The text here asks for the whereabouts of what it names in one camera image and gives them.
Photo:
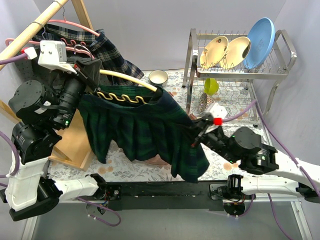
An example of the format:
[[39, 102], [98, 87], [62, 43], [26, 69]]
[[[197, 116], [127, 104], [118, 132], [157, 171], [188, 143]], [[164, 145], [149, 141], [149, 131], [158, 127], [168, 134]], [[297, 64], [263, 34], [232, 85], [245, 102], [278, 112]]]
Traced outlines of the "green plaid skirt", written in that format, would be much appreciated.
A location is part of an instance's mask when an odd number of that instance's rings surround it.
[[84, 94], [78, 105], [91, 150], [106, 163], [111, 141], [130, 160], [146, 161], [160, 155], [171, 165], [171, 175], [197, 183], [209, 168], [201, 145], [191, 148], [194, 123], [170, 94], [148, 104], [121, 103]]

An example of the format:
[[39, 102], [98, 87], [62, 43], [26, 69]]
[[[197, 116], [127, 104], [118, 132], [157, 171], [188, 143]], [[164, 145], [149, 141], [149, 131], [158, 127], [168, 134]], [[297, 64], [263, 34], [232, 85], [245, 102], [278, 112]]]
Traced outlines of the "pink hanger with grey skirt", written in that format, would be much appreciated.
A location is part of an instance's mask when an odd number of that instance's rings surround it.
[[[14, 38], [7, 38], [5, 40], [5, 45], [8, 46], [10, 43], [12, 43], [15, 39]], [[40, 46], [40, 42], [39, 41], [28, 41], [26, 43], [27, 45], [35, 45], [35, 46]], [[84, 48], [77, 48], [76, 46], [66, 46], [65, 49], [67, 51], [73, 52], [74, 54], [85, 54], [87, 56], [89, 56], [90, 58], [94, 59], [95, 57], [88, 51], [85, 50]]]

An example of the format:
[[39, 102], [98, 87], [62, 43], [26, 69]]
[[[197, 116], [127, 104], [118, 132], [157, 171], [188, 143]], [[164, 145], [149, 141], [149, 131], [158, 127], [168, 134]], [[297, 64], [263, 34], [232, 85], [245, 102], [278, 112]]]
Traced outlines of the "yellow hanger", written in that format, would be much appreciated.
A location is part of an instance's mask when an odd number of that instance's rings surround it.
[[126, 75], [111, 70], [100, 70], [101, 75], [119, 77], [137, 85], [113, 85], [107, 90], [102, 87], [97, 89], [94, 94], [106, 101], [116, 101], [120, 103], [130, 103], [136, 105], [146, 105], [158, 101], [163, 96], [163, 90], [160, 87], [140, 80], [136, 77]]

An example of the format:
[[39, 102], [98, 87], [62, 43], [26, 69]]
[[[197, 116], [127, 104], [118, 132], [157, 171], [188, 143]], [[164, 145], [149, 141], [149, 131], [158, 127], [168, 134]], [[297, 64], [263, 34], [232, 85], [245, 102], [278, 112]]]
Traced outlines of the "grey dotted skirt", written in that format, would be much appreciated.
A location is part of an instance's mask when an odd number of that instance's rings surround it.
[[[40, 46], [33, 45], [37, 54], [40, 53]], [[16, 64], [25, 81], [36, 80], [58, 95], [65, 84], [67, 72], [61, 70], [50, 70], [38, 65], [38, 56], [35, 59], [19, 60]]]

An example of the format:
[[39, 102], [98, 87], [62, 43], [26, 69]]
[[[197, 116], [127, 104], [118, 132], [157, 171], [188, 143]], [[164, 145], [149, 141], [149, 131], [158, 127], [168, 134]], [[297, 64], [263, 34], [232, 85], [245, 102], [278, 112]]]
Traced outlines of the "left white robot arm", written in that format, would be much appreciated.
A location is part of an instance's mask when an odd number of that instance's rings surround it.
[[61, 89], [28, 80], [20, 85], [9, 100], [9, 107], [19, 118], [12, 130], [13, 172], [8, 185], [0, 192], [9, 204], [13, 221], [43, 215], [59, 201], [91, 196], [103, 199], [107, 183], [97, 173], [71, 181], [45, 178], [43, 169], [54, 146], [62, 139], [59, 130], [70, 126], [86, 88], [99, 90], [102, 63], [99, 59], [75, 60], [54, 71], [65, 78]]

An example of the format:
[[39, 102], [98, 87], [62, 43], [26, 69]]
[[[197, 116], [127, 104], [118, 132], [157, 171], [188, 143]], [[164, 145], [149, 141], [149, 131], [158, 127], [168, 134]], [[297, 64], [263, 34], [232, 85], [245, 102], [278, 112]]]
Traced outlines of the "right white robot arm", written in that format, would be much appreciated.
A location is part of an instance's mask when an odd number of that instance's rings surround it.
[[248, 127], [238, 128], [226, 136], [222, 119], [211, 116], [194, 121], [188, 134], [192, 147], [204, 144], [229, 163], [252, 174], [252, 177], [230, 175], [226, 192], [232, 199], [241, 195], [284, 194], [303, 197], [311, 203], [320, 201], [320, 167], [263, 144], [262, 137]]

